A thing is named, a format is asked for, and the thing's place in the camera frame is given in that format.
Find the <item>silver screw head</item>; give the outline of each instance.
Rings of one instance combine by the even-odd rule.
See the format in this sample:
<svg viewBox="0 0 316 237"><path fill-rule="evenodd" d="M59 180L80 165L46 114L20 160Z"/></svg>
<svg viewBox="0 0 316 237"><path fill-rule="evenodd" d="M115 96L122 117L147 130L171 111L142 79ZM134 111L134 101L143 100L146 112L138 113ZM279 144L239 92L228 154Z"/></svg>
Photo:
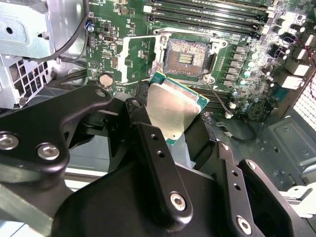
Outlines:
<svg viewBox="0 0 316 237"><path fill-rule="evenodd" d="M38 148L38 156L45 160L54 160L59 154L59 149L52 144L44 144Z"/></svg>
<svg viewBox="0 0 316 237"><path fill-rule="evenodd" d="M248 161L248 164L250 165L251 168L256 169L256 165L252 163L251 161Z"/></svg>
<svg viewBox="0 0 316 237"><path fill-rule="evenodd" d="M241 216L237 216L236 221L238 226L246 235L251 235L251 227L245 219L243 219Z"/></svg>
<svg viewBox="0 0 316 237"><path fill-rule="evenodd" d="M0 150L12 150L19 145L19 139L12 134L0 134Z"/></svg>
<svg viewBox="0 0 316 237"><path fill-rule="evenodd" d="M172 205L178 210L183 211L186 209L186 201L180 194L171 194L170 200Z"/></svg>
<svg viewBox="0 0 316 237"><path fill-rule="evenodd" d="M93 27L93 26L88 26L87 30L88 30L89 32L94 32L94 27Z"/></svg>
<svg viewBox="0 0 316 237"><path fill-rule="evenodd" d="M229 150L229 147L228 147L226 144L224 144L224 143L222 143L222 147L223 147L226 151Z"/></svg>

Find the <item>gray metal panel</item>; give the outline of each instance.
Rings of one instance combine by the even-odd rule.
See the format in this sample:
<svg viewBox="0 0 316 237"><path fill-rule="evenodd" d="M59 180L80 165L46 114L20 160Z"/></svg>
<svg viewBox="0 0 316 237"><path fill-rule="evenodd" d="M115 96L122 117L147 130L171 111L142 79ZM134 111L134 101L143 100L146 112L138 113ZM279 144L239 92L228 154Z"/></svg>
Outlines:
<svg viewBox="0 0 316 237"><path fill-rule="evenodd" d="M43 58L55 52L50 14L41 0L0 0L0 53Z"/></svg>

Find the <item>wire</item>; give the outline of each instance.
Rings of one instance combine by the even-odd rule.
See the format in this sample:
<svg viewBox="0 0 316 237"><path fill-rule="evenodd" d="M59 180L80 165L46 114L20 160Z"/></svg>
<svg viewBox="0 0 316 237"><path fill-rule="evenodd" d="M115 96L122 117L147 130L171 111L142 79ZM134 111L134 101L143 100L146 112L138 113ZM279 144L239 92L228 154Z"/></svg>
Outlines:
<svg viewBox="0 0 316 237"><path fill-rule="evenodd" d="M59 79L50 81L47 86L55 86L62 83L78 80L87 77L87 69L65 75Z"/></svg>
<svg viewBox="0 0 316 237"><path fill-rule="evenodd" d="M249 139L241 139L238 137L235 137L234 135L232 135L228 129L226 128L225 123L223 122L217 122L216 126L220 127L225 135L227 135L228 137L232 138L233 140L237 141L237 142L241 142L241 143L249 143L249 142L253 142L257 139L257 132L255 131L255 129L250 125L250 123L245 119L244 122L246 123L248 129L250 130L250 132L252 133L252 137Z"/></svg>
<svg viewBox="0 0 316 237"><path fill-rule="evenodd" d="M233 113L232 113L229 109L227 109L227 107L225 106L224 102L223 102L223 101L221 100L221 98L216 94L216 92L215 92L213 89L211 89L211 91L214 93L214 95L216 96L216 98L219 100L219 102L221 103L223 109L224 109L228 114L233 115Z"/></svg>
<svg viewBox="0 0 316 237"><path fill-rule="evenodd" d="M76 39L78 38L78 36L79 36L79 34L80 34L81 30L82 30L82 26L85 26L86 22L88 20L88 17L89 17L89 0L84 0L83 1L83 11L84 11L84 16L83 16L82 20L80 21L78 27L76 28L74 34L70 37L70 39L60 49L58 49L52 55L50 55L48 57L41 58L41 59L35 59L35 61L37 61L37 62L47 62L49 60L56 59L61 54L66 52L74 44L74 42L76 41Z"/></svg>
<svg viewBox="0 0 316 237"><path fill-rule="evenodd" d="M77 57L77 58L74 58L74 59L71 59L71 58L66 58L66 57L59 57L61 59L62 62L65 62L65 63L73 63L73 64L76 64L80 67L86 67L86 63L84 62L80 62L79 59L83 57L83 55L85 54L86 52L86 49L87 49L87 43L88 43L88 30L85 30L85 34L84 34L84 45L83 45L83 49L81 51L81 54Z"/></svg>

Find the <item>green circuit board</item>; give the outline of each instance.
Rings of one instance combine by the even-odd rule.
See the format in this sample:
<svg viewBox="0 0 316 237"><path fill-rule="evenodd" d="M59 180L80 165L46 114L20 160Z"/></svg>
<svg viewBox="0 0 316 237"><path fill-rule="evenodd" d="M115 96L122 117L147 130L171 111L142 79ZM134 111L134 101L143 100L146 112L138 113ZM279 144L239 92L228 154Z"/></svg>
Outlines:
<svg viewBox="0 0 316 237"><path fill-rule="evenodd" d="M90 0L89 83L101 85L107 74L111 94L134 95L140 81L162 72L210 99L207 111L225 116L213 90L227 106L236 105L235 118L262 121L289 90L270 83L298 46L285 40L303 34L293 25L312 34L314 6L305 0ZM286 59L280 47L291 51Z"/></svg>

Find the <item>mounting hole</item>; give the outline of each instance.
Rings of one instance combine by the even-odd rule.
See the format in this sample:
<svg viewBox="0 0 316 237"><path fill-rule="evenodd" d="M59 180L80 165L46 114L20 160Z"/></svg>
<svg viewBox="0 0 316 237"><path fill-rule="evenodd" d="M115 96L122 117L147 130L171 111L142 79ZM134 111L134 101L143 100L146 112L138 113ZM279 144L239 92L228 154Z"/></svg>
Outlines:
<svg viewBox="0 0 316 237"><path fill-rule="evenodd" d="M97 93L98 96L106 97L106 94L102 92L101 90L96 90L95 92Z"/></svg>
<svg viewBox="0 0 316 237"><path fill-rule="evenodd" d="M10 27L7 27L6 28L6 31L11 35L11 34L13 34L13 30L10 28Z"/></svg>
<svg viewBox="0 0 316 237"><path fill-rule="evenodd" d="M236 171L232 170L232 173L233 173L234 176L238 177L238 174L236 173Z"/></svg>
<svg viewBox="0 0 316 237"><path fill-rule="evenodd" d="M164 155L164 153L163 153L162 151L157 151L157 155L158 155L159 157L161 157L161 158L164 158L164 157L165 157L165 155Z"/></svg>
<svg viewBox="0 0 316 237"><path fill-rule="evenodd" d="M235 189L237 189L238 191L241 190L241 188L238 186L238 184L234 184Z"/></svg>
<svg viewBox="0 0 316 237"><path fill-rule="evenodd" d="M142 107L142 105L137 100L132 100L133 105L137 107Z"/></svg>
<svg viewBox="0 0 316 237"><path fill-rule="evenodd" d="M158 137L154 134L151 135L151 137L154 139L154 140L158 140Z"/></svg>

